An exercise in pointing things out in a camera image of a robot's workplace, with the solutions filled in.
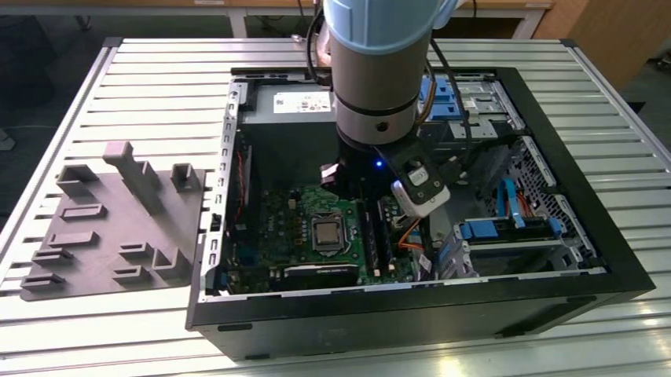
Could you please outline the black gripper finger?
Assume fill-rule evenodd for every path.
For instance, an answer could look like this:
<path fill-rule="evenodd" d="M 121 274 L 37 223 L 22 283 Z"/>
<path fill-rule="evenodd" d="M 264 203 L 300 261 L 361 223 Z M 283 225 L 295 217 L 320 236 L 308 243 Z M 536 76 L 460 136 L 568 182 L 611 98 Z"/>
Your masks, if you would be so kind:
<path fill-rule="evenodd" d="M 328 163 L 320 166 L 320 187 L 331 193 L 340 193 L 341 191 L 339 169 L 339 163 Z"/>

